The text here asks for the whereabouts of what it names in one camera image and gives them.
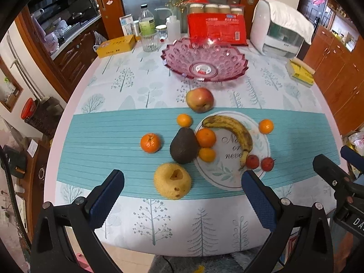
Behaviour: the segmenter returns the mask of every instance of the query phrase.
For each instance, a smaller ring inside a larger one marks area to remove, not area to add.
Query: pink glass bowl
[[[248,60],[236,47],[208,43],[199,46],[188,38],[167,45],[161,58],[171,71],[198,81],[233,80],[248,69]]]

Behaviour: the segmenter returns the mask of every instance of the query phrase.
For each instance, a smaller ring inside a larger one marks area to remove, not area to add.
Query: tile floor
[[[66,229],[75,254],[82,253],[72,229]],[[134,252],[105,243],[103,246],[123,273],[147,273],[154,257],[153,254]]]

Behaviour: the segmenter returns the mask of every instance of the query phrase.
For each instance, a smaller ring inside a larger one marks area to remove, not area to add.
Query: avocado
[[[199,149],[193,130],[188,127],[181,127],[171,142],[169,152],[174,161],[179,164],[186,164],[197,157]]]

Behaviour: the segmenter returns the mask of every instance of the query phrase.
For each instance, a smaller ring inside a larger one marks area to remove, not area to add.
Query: white plate
[[[241,122],[248,130],[253,140],[253,150],[250,152],[252,155],[257,155],[259,161],[265,157],[270,157],[270,147],[266,135],[261,134],[258,124],[248,117],[239,112],[234,111],[221,111],[214,115],[224,115],[232,117]],[[202,122],[198,124],[195,133],[202,128]],[[216,152],[216,158],[213,162],[207,163],[202,161],[199,157],[194,160],[194,163],[200,174],[214,186],[228,191],[241,191],[241,175],[246,171],[246,167],[241,171],[240,157],[242,151],[240,144],[234,134],[226,129],[213,129],[216,134],[216,144],[212,147]],[[265,171],[262,171],[259,166],[254,170],[255,174],[261,179]]]

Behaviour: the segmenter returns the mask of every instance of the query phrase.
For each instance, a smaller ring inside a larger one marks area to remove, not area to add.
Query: plastic bottle
[[[169,21],[166,22],[168,41],[174,42],[174,40],[181,39],[181,23],[177,19],[177,16],[171,15]]]
[[[148,10],[148,4],[140,6],[142,12],[139,15],[139,27],[143,36],[155,33],[154,15]]]

